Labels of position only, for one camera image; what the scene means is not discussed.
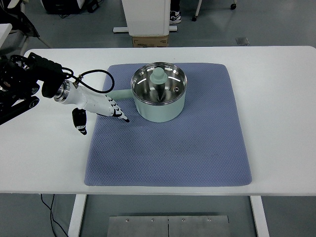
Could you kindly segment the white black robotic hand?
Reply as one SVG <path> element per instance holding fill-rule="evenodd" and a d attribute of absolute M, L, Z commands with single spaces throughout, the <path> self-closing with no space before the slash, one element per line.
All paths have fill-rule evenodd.
<path fill-rule="evenodd" d="M 72 111 L 75 128 L 83 135 L 87 134 L 86 112 L 95 113 L 104 117 L 114 117 L 129 122 L 129 119 L 109 93 L 98 93 L 85 86 L 76 86 L 65 80 L 57 90 L 54 100 L 61 104 L 74 104 L 77 107 Z"/>

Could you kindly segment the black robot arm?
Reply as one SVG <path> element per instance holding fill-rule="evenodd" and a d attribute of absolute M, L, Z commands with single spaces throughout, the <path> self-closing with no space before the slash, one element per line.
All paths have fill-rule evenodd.
<path fill-rule="evenodd" d="M 37 54 L 12 55 L 0 65 L 0 123 L 35 107 L 39 90 L 43 97 L 53 98 L 66 78 L 60 64 Z"/>

